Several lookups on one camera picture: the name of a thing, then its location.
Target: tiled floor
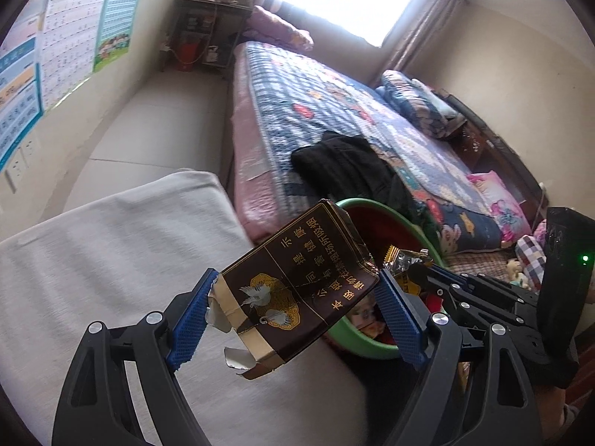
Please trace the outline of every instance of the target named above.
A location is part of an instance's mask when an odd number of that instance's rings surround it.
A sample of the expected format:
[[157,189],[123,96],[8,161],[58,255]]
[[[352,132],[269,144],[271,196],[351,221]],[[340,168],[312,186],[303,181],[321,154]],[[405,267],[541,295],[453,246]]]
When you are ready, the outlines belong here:
[[227,87],[218,74],[154,74],[91,153],[64,211],[179,168],[218,173]]

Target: patterned bedspread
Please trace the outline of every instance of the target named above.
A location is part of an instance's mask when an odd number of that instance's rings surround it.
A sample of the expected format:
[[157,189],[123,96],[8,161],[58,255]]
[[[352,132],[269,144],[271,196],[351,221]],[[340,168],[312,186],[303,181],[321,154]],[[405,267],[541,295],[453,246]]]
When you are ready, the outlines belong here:
[[[440,209],[432,210],[438,224],[448,228],[444,230],[447,235],[440,237],[448,241],[442,243],[444,252],[499,247],[500,236],[493,236],[489,224],[474,224],[477,217],[493,220],[481,195],[466,179],[469,170],[446,143],[426,137],[385,106],[376,92],[320,62],[257,42],[246,43],[241,51],[246,53],[250,92],[278,204],[287,220],[306,210],[312,197],[292,170],[291,153],[318,142],[325,130],[334,130],[344,135],[362,134],[380,152],[400,159],[402,169],[396,169],[409,181],[410,191],[418,191],[418,196],[413,195],[421,204],[428,205],[428,199],[435,198],[440,207],[457,210],[459,217],[451,224]],[[466,232],[469,239],[475,239],[475,231],[481,227],[489,228],[490,235],[477,233],[475,241],[483,243],[475,242],[471,248],[468,244],[457,246],[461,235]]]

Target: green bucket rim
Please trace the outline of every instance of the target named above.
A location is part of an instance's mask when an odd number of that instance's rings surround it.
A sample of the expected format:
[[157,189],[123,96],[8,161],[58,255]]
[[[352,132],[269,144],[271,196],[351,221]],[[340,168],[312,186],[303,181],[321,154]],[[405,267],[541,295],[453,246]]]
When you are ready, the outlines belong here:
[[[367,207],[383,211],[389,216],[395,218],[398,222],[405,225],[412,235],[428,250],[435,264],[444,267],[444,262],[438,251],[428,241],[428,238],[422,233],[419,227],[412,224],[402,214],[398,213],[385,204],[366,198],[349,198],[339,201],[337,206],[345,209],[350,207]],[[364,333],[360,332],[347,317],[342,317],[335,325],[328,330],[331,339],[338,345],[350,351],[353,354],[368,359],[395,359],[401,356],[399,348],[396,345],[383,344],[374,340]]]

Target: pink bed sheet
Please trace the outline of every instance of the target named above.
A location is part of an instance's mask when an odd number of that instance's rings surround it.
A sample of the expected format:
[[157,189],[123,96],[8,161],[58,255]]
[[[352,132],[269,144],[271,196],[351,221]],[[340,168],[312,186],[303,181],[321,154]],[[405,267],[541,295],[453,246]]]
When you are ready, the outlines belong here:
[[252,241],[275,233],[285,223],[279,216],[272,171],[253,105],[243,45],[235,52],[233,82],[233,146],[235,153],[235,207]]

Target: blue poster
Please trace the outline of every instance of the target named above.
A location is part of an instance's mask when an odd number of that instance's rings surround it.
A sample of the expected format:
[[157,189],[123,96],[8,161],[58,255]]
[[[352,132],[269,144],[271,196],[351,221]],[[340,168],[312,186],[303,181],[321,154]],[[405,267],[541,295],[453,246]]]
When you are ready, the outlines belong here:
[[94,72],[128,52],[139,0],[105,0],[97,34]]
[[29,0],[0,46],[0,169],[43,115],[37,46],[48,0]]

